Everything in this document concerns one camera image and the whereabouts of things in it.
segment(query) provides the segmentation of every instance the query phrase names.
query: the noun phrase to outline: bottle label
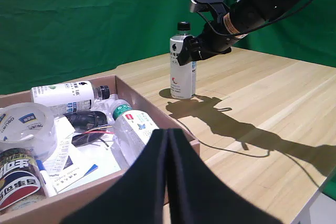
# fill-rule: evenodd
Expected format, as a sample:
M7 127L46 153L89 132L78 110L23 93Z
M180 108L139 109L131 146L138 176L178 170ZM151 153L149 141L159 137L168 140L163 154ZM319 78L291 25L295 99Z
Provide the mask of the bottle label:
M132 107L128 106L127 104L120 105L114 110L112 117L114 120L116 120L122 113L129 110L132 110Z
M196 62L180 66L177 57L183 46L183 40L170 39L170 87L171 95L178 99L188 99L196 90Z
M156 123L154 123L146 112L132 110L124 113L122 117L132 127L133 131L145 145L151 138L153 130L158 129Z
M81 102L69 102L67 104L51 106L49 108L51 109L54 115L60 115L76 111L89 110L91 108L91 101L85 100Z
M31 94L33 102L50 107L54 115L89 110L94 100L89 81L34 87Z

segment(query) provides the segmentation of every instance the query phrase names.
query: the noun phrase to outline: wooden table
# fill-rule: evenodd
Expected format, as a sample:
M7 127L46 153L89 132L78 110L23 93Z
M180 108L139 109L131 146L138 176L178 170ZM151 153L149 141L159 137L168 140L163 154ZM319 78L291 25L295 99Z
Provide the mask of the wooden table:
M197 63L197 96L183 101L170 98L168 54L95 76L111 73L187 126L211 170L284 223L336 166L336 68L233 48Z

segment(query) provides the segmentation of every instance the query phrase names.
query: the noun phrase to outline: clear packing tape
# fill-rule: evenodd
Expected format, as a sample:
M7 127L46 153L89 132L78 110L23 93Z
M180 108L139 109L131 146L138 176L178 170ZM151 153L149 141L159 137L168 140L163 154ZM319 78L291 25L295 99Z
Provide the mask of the clear packing tape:
M0 109L0 152L24 148L43 162L56 146L54 116L48 107L25 102Z

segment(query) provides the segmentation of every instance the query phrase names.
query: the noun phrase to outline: green screen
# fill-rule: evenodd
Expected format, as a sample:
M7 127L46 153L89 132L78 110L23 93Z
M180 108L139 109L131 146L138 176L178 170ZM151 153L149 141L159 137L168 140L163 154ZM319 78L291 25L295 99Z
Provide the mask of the green screen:
M231 5L236 0L225 1ZM235 46L336 67L335 17L334 0L315 0L294 16L250 33Z
M0 94L169 52L189 0L0 0Z

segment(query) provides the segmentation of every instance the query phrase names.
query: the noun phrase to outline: white bottle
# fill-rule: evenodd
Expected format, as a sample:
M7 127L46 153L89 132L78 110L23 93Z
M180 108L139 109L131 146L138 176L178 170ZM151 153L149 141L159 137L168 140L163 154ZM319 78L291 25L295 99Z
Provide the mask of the white bottle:
M54 116L90 110L97 100L110 98L108 86L94 87L89 81L78 81L33 87L31 101L51 109Z
M158 126L146 112L132 109L125 100L116 100L110 108L115 120L114 140L120 146L127 163L132 165Z
M196 90L196 61L180 66L177 57L183 39L190 35L190 23L177 23L177 34L170 38L170 91L174 98L189 99Z

